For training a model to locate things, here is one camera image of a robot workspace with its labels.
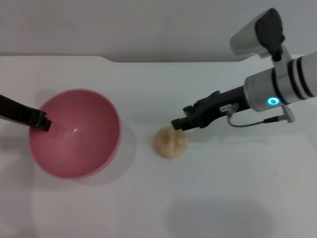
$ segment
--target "white wall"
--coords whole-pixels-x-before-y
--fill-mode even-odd
[[[0,55],[238,60],[230,37],[270,7],[290,53],[317,50],[316,0],[1,0]]]

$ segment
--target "white table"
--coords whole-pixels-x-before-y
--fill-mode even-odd
[[[242,62],[114,63],[101,57],[0,57],[0,94],[39,107],[58,92],[109,97],[123,124],[115,159],[98,174],[61,180],[32,161],[28,127],[0,120],[0,237],[315,238],[317,100],[292,105],[296,122],[232,128],[226,119],[188,132],[167,160],[158,129],[216,90],[272,67]],[[236,124],[279,115],[248,110]]]

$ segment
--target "pizza dough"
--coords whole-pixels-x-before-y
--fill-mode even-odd
[[[169,126],[158,131],[154,146],[161,156],[173,159],[185,152],[187,141],[187,136],[182,130],[175,130],[172,126]]]

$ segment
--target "black stripe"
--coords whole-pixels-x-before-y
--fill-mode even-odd
[[[295,82],[295,79],[294,79],[294,75],[293,75],[293,62],[294,60],[291,60],[288,62],[287,64],[287,71],[288,71],[288,76],[289,76],[289,79],[291,81],[291,84],[292,84],[292,87],[294,89],[294,92],[296,94],[296,96],[301,99],[301,100],[305,100],[305,98],[302,96],[301,92],[299,91],[297,85],[296,85],[296,82]]]
[[[312,92],[309,90],[308,86],[307,86],[307,83],[305,81],[305,77],[304,77],[304,74],[303,74],[303,69],[302,69],[302,57],[299,57],[296,61],[296,66],[297,66],[297,72],[298,72],[298,77],[299,77],[299,80],[302,84],[302,87],[305,91],[305,93],[310,96],[311,98],[314,97],[314,95],[312,94]]]
[[[273,88],[274,88],[274,91],[275,91],[277,97],[281,100],[281,102],[282,102],[283,104],[288,105],[289,103],[286,102],[285,99],[282,97],[282,94],[281,94],[281,92],[279,91],[279,88],[278,88],[278,86],[277,86],[275,69],[272,70],[271,78],[272,78]]]

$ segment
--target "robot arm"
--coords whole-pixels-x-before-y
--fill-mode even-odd
[[[281,116],[250,125],[280,120],[293,122],[295,119],[287,105],[317,95],[317,52],[292,59],[282,45],[284,40],[282,21],[274,8],[253,19],[231,38],[231,49],[236,55],[257,53],[261,58],[271,56],[274,67],[247,77],[241,87],[224,93],[216,91],[185,107],[186,117],[173,120],[173,127],[182,130],[204,128],[223,116],[228,116],[232,125],[232,115],[249,108],[256,112],[276,107],[283,109]]]

